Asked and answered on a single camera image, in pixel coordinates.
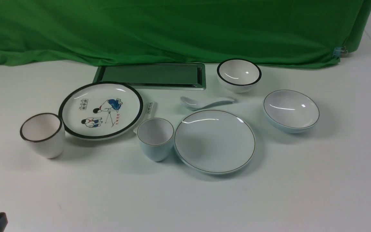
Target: white spoon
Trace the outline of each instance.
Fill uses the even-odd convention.
[[[213,99],[208,99],[204,101],[196,101],[188,97],[180,97],[183,106],[189,108],[190,110],[200,110],[202,108],[208,107],[210,105],[223,105],[227,103],[235,102],[232,97],[218,97]]]

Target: plate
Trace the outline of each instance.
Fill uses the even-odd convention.
[[[243,168],[256,147],[253,131],[238,116],[202,110],[185,117],[174,135],[178,156],[200,172],[222,175]]]
[[[132,87],[99,82],[73,91],[58,115],[65,130],[84,140],[106,140],[131,129],[143,114],[143,99]]]

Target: green backdrop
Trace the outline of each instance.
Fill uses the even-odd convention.
[[[357,49],[371,0],[0,0],[0,64],[221,62],[320,68]]]

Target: printed figure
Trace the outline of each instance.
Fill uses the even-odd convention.
[[[82,124],[85,124],[89,128],[95,128],[101,126],[103,123],[103,118],[88,118],[81,120]]]
[[[111,111],[116,111],[118,112],[118,110],[121,108],[121,105],[122,105],[122,102],[121,102],[121,99],[109,99],[109,100],[106,100],[99,108],[95,108],[93,110],[94,113],[98,113],[98,112],[111,112]]]

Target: white cup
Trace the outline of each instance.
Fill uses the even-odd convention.
[[[174,145],[174,127],[165,119],[152,118],[138,126],[137,137],[143,153],[152,161],[163,161]]]
[[[52,159],[64,150],[64,124],[58,115],[40,113],[27,119],[19,130],[21,138],[41,156]]]

